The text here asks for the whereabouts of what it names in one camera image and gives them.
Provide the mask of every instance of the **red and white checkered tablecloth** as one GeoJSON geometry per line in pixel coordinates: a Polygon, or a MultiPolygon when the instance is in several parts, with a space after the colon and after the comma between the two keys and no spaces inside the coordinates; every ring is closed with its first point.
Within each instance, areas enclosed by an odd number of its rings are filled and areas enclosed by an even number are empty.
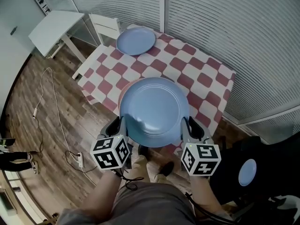
{"type": "Polygon", "coordinates": [[[202,122],[213,135],[236,73],[187,43],[164,33],[154,33],[154,46],[139,56],[123,54],[115,44],[106,48],[79,80],[83,94],[91,104],[100,102],[119,115],[118,99],[126,84],[144,77],[168,78],[187,96],[190,115],[202,122]]]}

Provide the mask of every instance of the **blue plate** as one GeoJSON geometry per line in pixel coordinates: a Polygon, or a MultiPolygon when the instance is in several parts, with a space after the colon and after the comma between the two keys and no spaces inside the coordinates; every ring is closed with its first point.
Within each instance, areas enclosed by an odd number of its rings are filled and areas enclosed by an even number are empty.
{"type": "Polygon", "coordinates": [[[117,49],[131,56],[147,52],[154,44],[154,32],[143,27],[127,29],[117,39],[117,49]]]}
{"type": "Polygon", "coordinates": [[[187,97],[172,81],[144,78],[124,94],[120,116],[126,119],[129,137],[143,146],[163,147],[180,139],[180,123],[189,118],[187,97]]]}
{"type": "Polygon", "coordinates": [[[256,162],[254,159],[247,160],[240,169],[239,183],[241,186],[248,186],[256,175],[256,162]]]}

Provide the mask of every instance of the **white cable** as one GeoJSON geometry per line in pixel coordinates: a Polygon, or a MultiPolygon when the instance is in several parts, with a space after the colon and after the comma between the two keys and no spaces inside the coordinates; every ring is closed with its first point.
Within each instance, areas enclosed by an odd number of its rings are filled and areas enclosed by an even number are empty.
{"type": "Polygon", "coordinates": [[[41,81],[40,81],[40,85],[41,85],[41,88],[42,88],[42,96],[41,96],[41,98],[40,98],[40,100],[39,100],[39,102],[38,102],[38,104],[37,104],[35,110],[37,111],[38,105],[39,105],[40,102],[42,101],[42,98],[43,98],[43,95],[44,95],[44,90],[43,90],[43,85],[42,85],[42,78],[43,78],[44,73],[45,73],[48,69],[51,70],[51,79],[52,79],[52,85],[53,85],[53,92],[54,92],[54,96],[55,96],[56,108],[57,108],[57,112],[58,112],[58,119],[59,119],[59,121],[60,121],[60,126],[61,126],[61,130],[62,130],[62,134],[64,135],[64,139],[65,139],[65,141],[66,141],[66,145],[67,145],[67,148],[68,148],[68,150],[69,150],[70,155],[72,156],[73,160],[74,160],[75,162],[78,163],[78,160],[75,159],[75,157],[73,156],[73,154],[72,154],[72,152],[71,152],[71,150],[70,150],[69,144],[68,144],[67,139],[66,139],[66,135],[65,135],[64,128],[62,127],[62,123],[61,123],[61,120],[60,120],[60,110],[58,109],[57,97],[56,97],[55,87],[54,87],[54,82],[53,82],[53,70],[52,70],[50,67],[48,67],[48,68],[42,73],[41,81]]]}
{"type": "Polygon", "coordinates": [[[81,170],[82,170],[83,174],[87,177],[87,179],[90,180],[90,182],[91,182],[92,184],[96,185],[96,184],[88,177],[88,175],[85,174],[85,171],[83,170],[83,168],[81,168],[81,170]]]}

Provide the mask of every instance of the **wooden floor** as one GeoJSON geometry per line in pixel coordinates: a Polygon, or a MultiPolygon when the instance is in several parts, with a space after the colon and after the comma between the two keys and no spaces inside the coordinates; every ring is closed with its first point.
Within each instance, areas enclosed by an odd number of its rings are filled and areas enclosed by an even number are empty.
{"type": "MultiPolygon", "coordinates": [[[[92,47],[77,42],[76,45],[85,55],[93,51],[92,47]]],[[[79,60],[67,49],[63,48],[56,59],[45,59],[34,51],[33,56],[18,79],[6,109],[6,137],[16,138],[12,147],[15,151],[38,150],[41,133],[37,120],[32,114],[41,96],[40,78],[42,72],[50,67],[53,69],[53,80],[60,109],[60,117],[66,134],[66,139],[72,152],[82,152],[84,155],[84,170],[95,166],[89,155],[90,145],[97,137],[101,128],[115,115],[101,104],[90,105],[77,83],[72,79],[79,65],[79,60]]],[[[76,208],[94,185],[80,171],[74,170],[66,162],[67,150],[62,135],[58,113],[51,83],[50,72],[43,77],[44,97],[38,107],[37,118],[43,132],[43,157],[36,156],[40,174],[33,171],[21,172],[24,183],[40,206],[49,215],[61,212],[63,208],[76,208]]],[[[220,143],[219,137],[227,137],[228,146],[247,136],[234,126],[221,121],[213,136],[215,143],[220,143]]],[[[188,175],[180,169],[180,161],[165,150],[151,151],[152,160],[148,163],[150,179],[153,180],[159,167],[169,160],[176,163],[175,173],[169,180],[179,189],[189,190],[188,175]]],[[[137,156],[137,145],[134,147],[133,158],[137,156]]],[[[87,174],[97,184],[102,173],[95,169],[87,174]]]]}

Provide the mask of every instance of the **power strip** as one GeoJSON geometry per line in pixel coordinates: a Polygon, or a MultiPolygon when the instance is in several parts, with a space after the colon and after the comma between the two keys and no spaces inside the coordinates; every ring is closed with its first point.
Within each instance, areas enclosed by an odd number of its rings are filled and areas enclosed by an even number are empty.
{"type": "Polygon", "coordinates": [[[83,165],[83,153],[82,152],[79,152],[78,153],[78,166],[80,168],[83,168],[84,165],[83,165]]]}

